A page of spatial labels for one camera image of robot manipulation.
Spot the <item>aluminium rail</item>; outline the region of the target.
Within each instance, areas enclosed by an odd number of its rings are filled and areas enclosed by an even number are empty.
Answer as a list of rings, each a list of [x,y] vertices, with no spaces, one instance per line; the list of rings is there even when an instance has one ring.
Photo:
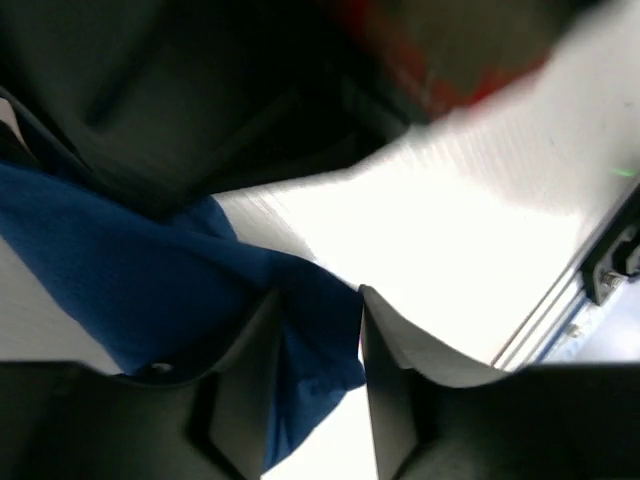
[[[596,224],[552,287],[494,356],[490,366],[512,371],[528,363],[541,362],[547,357],[566,325],[587,302],[580,273],[582,264],[638,191],[639,180],[634,179]]]

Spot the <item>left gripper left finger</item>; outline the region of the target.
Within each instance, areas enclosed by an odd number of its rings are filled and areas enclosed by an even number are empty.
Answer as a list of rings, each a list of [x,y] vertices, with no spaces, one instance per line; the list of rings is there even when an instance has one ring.
[[[1,366],[5,479],[257,479],[281,302],[266,294],[210,368],[149,384],[74,362]]]

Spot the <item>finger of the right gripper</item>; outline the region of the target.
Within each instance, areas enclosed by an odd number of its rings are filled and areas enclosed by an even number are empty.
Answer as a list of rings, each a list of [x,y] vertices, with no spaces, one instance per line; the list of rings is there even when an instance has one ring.
[[[151,218],[429,120],[317,1],[5,1],[1,93],[37,152]]]

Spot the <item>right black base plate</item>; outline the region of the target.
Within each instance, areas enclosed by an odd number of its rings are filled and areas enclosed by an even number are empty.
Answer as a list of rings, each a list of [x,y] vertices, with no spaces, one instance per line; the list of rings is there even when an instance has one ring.
[[[639,276],[639,214],[620,214],[599,238],[580,268],[589,300],[603,305],[627,280]]]

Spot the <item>blue paper napkin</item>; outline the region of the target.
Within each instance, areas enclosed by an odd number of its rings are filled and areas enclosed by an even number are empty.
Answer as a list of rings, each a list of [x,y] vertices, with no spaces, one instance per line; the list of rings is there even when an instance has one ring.
[[[365,382],[362,296],[320,266],[241,242],[206,197],[155,222],[87,189],[32,131],[1,128],[1,235],[126,377],[181,377],[218,360],[271,289],[283,340],[265,468],[293,453]]]

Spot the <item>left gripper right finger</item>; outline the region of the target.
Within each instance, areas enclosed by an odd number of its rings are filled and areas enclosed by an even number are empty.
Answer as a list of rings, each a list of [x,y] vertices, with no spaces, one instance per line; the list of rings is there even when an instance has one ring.
[[[363,287],[362,351],[382,479],[635,479],[639,369],[478,362]]]

